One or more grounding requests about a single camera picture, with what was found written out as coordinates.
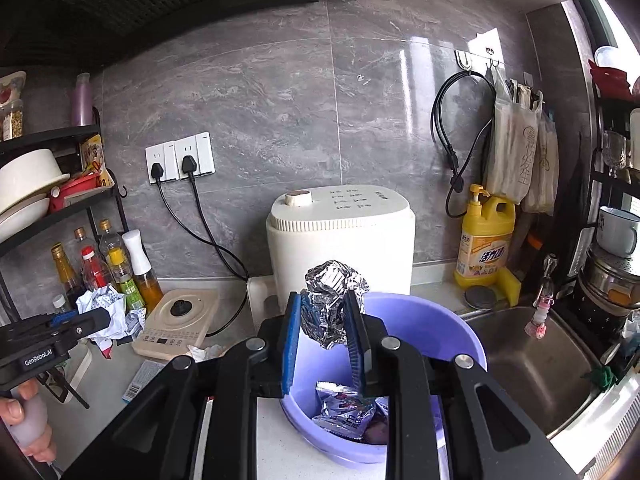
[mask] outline stainless steel sink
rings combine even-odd
[[[598,362],[553,311],[542,339],[527,336],[524,327],[533,313],[518,306],[464,318],[482,342],[489,374],[551,437],[597,396],[581,376]]]

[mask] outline white bowl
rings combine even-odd
[[[51,150],[35,150],[0,168],[0,213],[36,193],[69,179],[62,174]]]
[[[0,215],[0,242],[22,231],[47,214],[49,197],[45,194],[32,196]]]

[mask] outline purple bottle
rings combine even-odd
[[[76,88],[71,96],[71,125],[87,126],[94,123],[94,102],[91,99],[89,73],[82,72],[76,78]]]

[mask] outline yellow dish soap bottle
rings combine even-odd
[[[460,252],[454,277],[465,290],[472,285],[493,285],[498,269],[507,261],[509,242],[516,221],[513,202],[489,193],[478,184],[469,186],[473,198],[462,221]],[[490,196],[484,205],[479,195]]]

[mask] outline rice cooker knob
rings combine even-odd
[[[311,192],[306,189],[300,189],[298,191],[289,191],[284,196],[284,203],[293,207],[301,207],[305,205],[311,205]]]

